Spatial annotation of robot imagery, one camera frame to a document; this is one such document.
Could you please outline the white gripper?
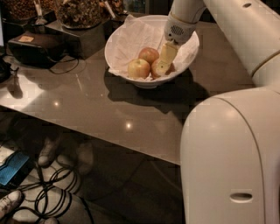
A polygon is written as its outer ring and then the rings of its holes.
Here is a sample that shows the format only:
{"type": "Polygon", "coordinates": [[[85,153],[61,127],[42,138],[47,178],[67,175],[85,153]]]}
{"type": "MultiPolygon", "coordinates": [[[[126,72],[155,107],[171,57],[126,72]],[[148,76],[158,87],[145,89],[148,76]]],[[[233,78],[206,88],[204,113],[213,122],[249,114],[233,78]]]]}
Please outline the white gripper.
{"type": "Polygon", "coordinates": [[[164,37],[167,41],[163,44],[159,54],[156,72],[158,75],[165,75],[172,62],[177,56],[178,46],[185,44],[193,35],[196,24],[189,24],[180,21],[169,13],[164,26],[164,37]]]}

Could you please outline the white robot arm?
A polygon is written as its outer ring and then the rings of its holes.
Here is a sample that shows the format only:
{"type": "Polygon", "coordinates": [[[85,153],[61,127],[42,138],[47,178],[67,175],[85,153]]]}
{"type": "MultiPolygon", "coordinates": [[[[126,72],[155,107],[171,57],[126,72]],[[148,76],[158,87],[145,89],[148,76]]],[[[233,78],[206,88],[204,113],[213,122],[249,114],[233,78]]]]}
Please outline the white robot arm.
{"type": "Polygon", "coordinates": [[[173,0],[164,28],[178,45],[209,10],[254,82],[197,105],[185,120],[185,224],[279,224],[280,18],[261,0],[173,0]]]}

